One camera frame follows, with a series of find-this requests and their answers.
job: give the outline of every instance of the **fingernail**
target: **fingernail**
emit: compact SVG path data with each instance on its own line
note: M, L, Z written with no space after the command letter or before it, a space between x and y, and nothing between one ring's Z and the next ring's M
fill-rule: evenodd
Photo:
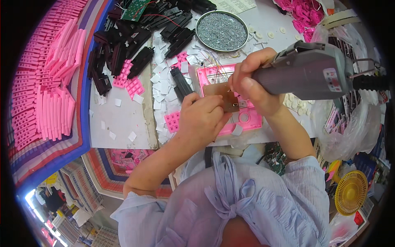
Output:
M248 72L248 65L247 64L242 64L241 65L241 71Z
M254 81L249 77L244 77L243 80L241 80L241 86L246 91L250 90L250 87L252 87L253 84L254 84Z

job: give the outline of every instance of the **woman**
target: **woman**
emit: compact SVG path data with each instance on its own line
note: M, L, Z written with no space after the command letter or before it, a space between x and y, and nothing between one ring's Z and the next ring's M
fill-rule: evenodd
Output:
M221 96L190 94L177 134L124 184L124 202L111 215L121 246L328 246L329 199L309 136L283 106L283 95L270 95L251 79L275 55L271 48L248 55L228 82L266 118L290 161L285 174L214 153L213 167L183 181L168 203L157 199L159 184L231 117L223 113Z

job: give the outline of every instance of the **brown circuit board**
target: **brown circuit board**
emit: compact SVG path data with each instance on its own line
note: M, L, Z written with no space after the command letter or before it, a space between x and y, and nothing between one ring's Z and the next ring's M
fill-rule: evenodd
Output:
M239 109L239 101L235 94L230 90L230 87L227 82L224 83L215 83L210 85L203 86L204 96L207 95L222 95L222 99L224 100L224 113L228 112L238 112Z

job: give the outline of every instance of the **yellow fan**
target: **yellow fan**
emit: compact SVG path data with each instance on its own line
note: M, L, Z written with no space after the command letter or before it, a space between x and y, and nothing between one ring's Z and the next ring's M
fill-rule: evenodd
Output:
M338 184L335 193L337 211L344 216L354 214L362 207L368 193L365 174L356 170L347 173L342 179L334 175L333 179Z

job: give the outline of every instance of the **sleeve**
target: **sleeve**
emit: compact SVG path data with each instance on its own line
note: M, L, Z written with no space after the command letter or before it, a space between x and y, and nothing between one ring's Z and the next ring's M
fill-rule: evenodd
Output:
M313 156L290 162L282 176L296 206L305 219L313 221L318 230L318 241L328 246L329 197L325 191L325 172Z
M129 192L121 206L110 216L118 221L121 247L155 246L156 231L165 207L163 200Z

